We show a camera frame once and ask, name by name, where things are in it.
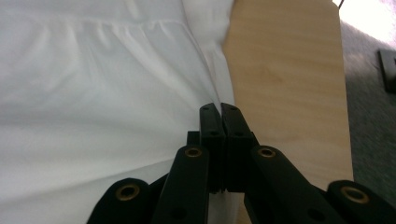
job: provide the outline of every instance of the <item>wooden surface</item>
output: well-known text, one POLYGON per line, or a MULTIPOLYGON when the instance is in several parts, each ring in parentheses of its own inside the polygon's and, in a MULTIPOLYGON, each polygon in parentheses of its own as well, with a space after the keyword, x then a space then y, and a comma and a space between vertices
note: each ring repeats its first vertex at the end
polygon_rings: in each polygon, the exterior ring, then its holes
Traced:
MULTIPOLYGON (((352 179, 338 8, 331 0, 235 0, 223 46, 235 104, 262 145, 315 186, 352 179)), ((239 223, 250 223, 243 207, 239 223)))

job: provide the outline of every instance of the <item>gray carpet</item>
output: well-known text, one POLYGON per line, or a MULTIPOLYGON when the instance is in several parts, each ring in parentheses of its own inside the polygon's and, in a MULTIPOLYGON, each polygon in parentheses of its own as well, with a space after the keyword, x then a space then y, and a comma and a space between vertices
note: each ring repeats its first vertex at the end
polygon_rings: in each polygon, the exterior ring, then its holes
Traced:
MULTIPOLYGON (((378 2, 396 15, 396 1, 378 2)), ((346 0, 341 10, 353 13, 360 4, 346 0)), ((396 36, 385 43, 343 21, 341 29, 355 181, 396 207, 396 94, 385 92, 377 56, 379 49, 396 50, 396 36)))

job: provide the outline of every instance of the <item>black object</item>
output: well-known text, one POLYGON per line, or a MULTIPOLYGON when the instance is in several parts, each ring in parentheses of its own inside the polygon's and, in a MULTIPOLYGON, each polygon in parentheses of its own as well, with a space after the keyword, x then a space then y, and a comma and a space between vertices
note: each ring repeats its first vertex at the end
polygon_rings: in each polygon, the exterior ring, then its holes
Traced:
POLYGON ((381 49, 378 54, 385 90, 396 93, 396 51, 381 49))
POLYGON ((362 185, 336 181, 327 192, 312 186, 281 151, 259 145, 237 107, 221 104, 220 116, 204 105, 200 120, 168 175, 151 185, 115 183, 88 223, 204 224, 209 191, 226 189, 245 192, 254 224, 396 223, 395 209, 362 185))

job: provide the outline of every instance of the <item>white fabric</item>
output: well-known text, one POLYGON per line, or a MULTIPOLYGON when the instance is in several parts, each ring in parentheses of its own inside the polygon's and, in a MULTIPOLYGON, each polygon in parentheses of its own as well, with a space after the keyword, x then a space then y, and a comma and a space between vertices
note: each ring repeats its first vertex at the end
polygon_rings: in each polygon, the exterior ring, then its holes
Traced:
MULTIPOLYGON (((0 0, 0 223, 85 223, 166 174, 200 106, 233 103, 232 0, 0 0)), ((236 204, 211 196, 209 223, 236 204)))

